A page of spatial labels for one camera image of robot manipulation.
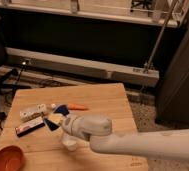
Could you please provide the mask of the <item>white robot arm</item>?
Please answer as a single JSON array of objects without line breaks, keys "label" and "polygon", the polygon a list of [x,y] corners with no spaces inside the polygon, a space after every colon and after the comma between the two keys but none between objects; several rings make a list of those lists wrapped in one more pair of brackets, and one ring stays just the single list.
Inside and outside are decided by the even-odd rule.
[{"label": "white robot arm", "polygon": [[62,121],[62,128],[67,134],[87,141],[96,153],[189,161],[189,129],[113,132],[110,119],[92,115],[69,115]]}]

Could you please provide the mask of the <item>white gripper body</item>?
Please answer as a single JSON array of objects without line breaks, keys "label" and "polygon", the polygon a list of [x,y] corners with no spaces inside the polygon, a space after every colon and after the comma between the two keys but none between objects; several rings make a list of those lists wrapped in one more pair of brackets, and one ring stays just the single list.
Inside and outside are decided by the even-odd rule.
[{"label": "white gripper body", "polygon": [[80,116],[68,115],[62,121],[62,129],[71,136],[82,137],[82,131],[80,130],[81,120]]}]

